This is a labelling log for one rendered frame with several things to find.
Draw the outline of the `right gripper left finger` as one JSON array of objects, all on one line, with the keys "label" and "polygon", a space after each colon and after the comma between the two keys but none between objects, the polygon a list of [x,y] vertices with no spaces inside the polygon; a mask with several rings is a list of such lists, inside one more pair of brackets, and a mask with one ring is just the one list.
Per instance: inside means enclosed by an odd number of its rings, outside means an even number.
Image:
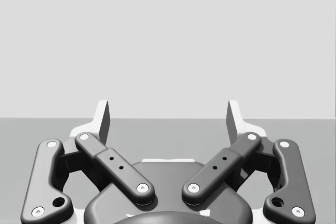
[{"label": "right gripper left finger", "polygon": [[113,183],[136,205],[155,199],[153,184],[106,146],[109,127],[109,104],[101,100],[92,121],[72,129],[65,142],[49,139],[38,145],[20,214],[22,224],[63,224],[71,219],[75,210],[63,189],[69,174],[79,170],[99,190]]}]

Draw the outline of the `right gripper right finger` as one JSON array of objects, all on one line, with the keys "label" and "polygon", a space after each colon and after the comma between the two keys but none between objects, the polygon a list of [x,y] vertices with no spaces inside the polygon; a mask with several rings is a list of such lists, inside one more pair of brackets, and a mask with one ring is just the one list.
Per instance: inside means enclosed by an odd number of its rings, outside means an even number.
[{"label": "right gripper right finger", "polygon": [[223,183],[237,190],[255,171],[267,174],[273,193],[262,214],[274,224],[315,224],[316,212],[298,144],[288,139],[272,142],[266,131],[244,121],[239,104],[230,100],[226,127],[230,147],[218,152],[182,187],[191,206],[205,202]]}]

